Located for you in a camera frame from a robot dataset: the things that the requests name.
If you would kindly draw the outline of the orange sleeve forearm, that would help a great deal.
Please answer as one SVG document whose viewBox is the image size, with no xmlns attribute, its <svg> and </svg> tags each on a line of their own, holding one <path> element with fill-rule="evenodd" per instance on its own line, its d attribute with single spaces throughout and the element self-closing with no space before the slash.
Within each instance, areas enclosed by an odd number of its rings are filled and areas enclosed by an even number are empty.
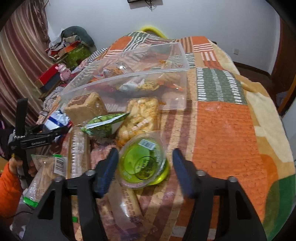
<svg viewBox="0 0 296 241">
<path fill-rule="evenodd" d="M 16 214 L 21 195 L 18 174 L 10 172 L 8 162 L 1 174 L 1 219 L 9 219 Z"/>
</svg>

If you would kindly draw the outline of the left hand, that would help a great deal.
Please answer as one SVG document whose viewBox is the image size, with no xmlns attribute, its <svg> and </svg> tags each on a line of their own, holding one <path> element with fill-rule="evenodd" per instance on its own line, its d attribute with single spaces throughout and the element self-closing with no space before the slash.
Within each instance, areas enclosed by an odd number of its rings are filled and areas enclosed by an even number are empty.
<svg viewBox="0 0 296 241">
<path fill-rule="evenodd" d="M 14 157 L 11 157 L 10 160 L 9 160 L 9 170 L 11 173 L 13 174 L 17 174 L 18 173 L 18 167 L 21 167 L 23 164 L 23 161 L 19 158 L 14 158 Z M 36 166 L 34 165 L 34 162 L 31 160 L 29 162 L 29 171 L 28 173 L 34 177 L 37 173 L 37 169 L 36 169 Z"/>
</svg>

